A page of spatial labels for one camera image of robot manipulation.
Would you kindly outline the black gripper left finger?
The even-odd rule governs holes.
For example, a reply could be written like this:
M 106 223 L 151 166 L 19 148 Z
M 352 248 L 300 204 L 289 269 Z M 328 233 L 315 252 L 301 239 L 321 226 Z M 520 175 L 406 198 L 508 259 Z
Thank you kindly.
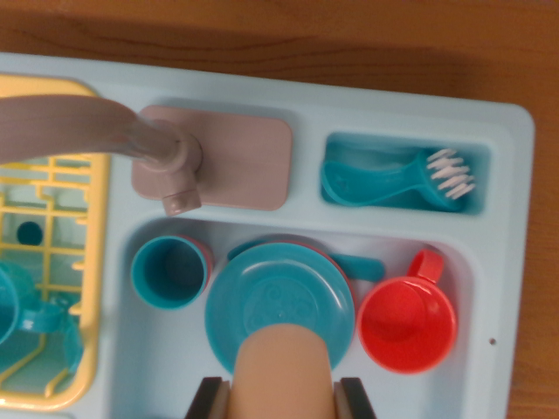
M 221 377 L 204 377 L 185 419 L 225 419 L 231 384 Z

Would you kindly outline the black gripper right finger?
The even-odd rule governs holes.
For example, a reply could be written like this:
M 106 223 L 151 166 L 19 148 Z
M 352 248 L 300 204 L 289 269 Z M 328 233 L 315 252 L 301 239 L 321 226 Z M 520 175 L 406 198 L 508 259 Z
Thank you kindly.
M 376 419 L 362 381 L 344 377 L 334 383 L 335 411 L 338 419 Z

